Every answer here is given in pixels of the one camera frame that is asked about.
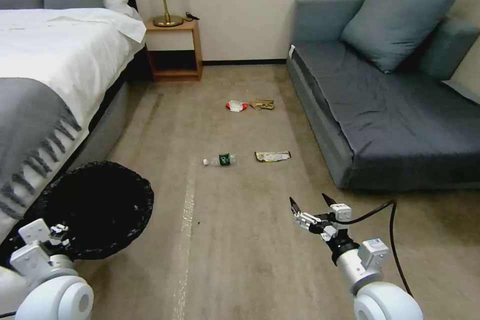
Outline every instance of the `white bedsheet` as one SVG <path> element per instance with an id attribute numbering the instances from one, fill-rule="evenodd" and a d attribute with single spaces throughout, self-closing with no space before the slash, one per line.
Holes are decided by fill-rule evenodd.
<path id="1" fill-rule="evenodd" d="M 103 8 L 0 10 L 0 78 L 44 83 L 83 127 L 145 31 Z"/>

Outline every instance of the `sofa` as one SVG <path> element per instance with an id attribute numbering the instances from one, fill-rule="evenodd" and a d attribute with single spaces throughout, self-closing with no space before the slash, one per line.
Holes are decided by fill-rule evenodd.
<path id="1" fill-rule="evenodd" d="M 335 185 L 480 188 L 480 105 L 448 81 L 480 30 L 446 17 L 384 73 L 340 41 L 363 2 L 294 4 L 286 63 Z"/>

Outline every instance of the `red and white wrapper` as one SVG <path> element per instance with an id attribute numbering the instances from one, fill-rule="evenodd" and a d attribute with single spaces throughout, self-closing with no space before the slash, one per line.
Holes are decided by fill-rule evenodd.
<path id="1" fill-rule="evenodd" d="M 247 102 L 240 102 L 236 100 L 230 100 L 226 103 L 226 108 L 236 113 L 245 110 L 248 106 L 249 104 Z"/>

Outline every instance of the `baseboard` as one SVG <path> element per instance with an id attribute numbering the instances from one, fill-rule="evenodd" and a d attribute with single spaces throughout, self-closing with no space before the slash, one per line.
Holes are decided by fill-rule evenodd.
<path id="1" fill-rule="evenodd" d="M 203 61 L 204 66 L 224 66 L 224 65 L 269 65 L 285 64 L 287 59 L 260 59 L 260 60 L 209 60 Z"/>

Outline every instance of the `trash can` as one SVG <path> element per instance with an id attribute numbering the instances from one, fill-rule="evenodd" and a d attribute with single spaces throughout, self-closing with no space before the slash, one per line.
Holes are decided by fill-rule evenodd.
<path id="1" fill-rule="evenodd" d="M 70 245 L 62 253 L 72 260 L 99 260 L 138 238 L 153 206 L 148 180 L 115 162 L 91 162 L 47 186 L 21 225 L 43 218 L 49 227 L 68 226 Z M 17 233 L 10 235 L 2 244 L 4 254 L 25 244 Z"/>

